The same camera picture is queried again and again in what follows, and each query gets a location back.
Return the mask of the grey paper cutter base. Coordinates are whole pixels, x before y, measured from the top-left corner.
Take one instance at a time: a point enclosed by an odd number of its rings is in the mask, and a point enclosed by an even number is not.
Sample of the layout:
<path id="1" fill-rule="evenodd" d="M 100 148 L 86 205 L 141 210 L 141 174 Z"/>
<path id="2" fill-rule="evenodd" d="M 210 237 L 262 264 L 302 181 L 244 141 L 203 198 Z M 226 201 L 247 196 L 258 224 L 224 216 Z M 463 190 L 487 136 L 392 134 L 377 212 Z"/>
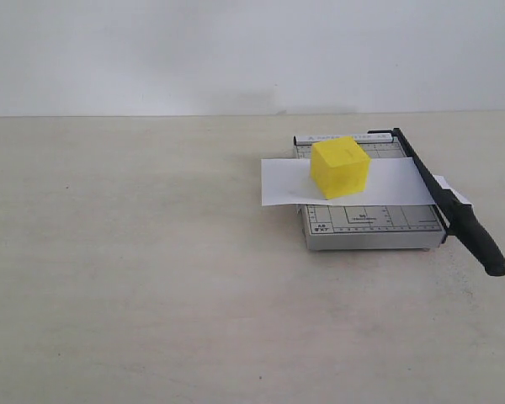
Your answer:
<path id="1" fill-rule="evenodd" d="M 351 136 L 373 159 L 407 156 L 392 130 Z M 294 156 L 310 158 L 313 143 L 338 137 L 342 135 L 294 136 Z M 297 205 L 296 209 L 307 248 L 313 251 L 428 250 L 447 237 L 447 226 L 435 205 Z"/>

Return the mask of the black cutter blade arm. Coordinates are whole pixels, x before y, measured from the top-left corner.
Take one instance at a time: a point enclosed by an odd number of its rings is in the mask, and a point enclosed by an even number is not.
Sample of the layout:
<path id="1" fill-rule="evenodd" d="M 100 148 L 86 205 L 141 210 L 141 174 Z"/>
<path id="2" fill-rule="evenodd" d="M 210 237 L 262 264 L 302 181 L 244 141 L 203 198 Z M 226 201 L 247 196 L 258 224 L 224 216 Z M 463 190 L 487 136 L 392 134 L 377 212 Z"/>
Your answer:
<path id="1" fill-rule="evenodd" d="M 399 139 L 407 155 L 414 161 L 433 201 L 449 223 L 448 233 L 466 247 L 489 276 L 505 276 L 505 257 L 492 236 L 476 218 L 473 208 L 461 204 L 450 191 L 441 188 L 399 128 L 394 128 L 392 135 Z"/>

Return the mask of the yellow foam cube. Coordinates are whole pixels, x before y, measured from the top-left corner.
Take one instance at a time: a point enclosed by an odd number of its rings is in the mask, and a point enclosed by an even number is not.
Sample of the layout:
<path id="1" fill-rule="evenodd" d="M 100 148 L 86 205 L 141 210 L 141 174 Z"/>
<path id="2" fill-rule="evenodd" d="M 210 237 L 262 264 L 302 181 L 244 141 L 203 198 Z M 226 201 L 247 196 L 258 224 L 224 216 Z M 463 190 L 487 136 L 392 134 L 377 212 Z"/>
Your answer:
<path id="1" fill-rule="evenodd" d="M 325 199 L 363 192 L 371 158 L 353 137 L 311 145 L 310 176 Z"/>

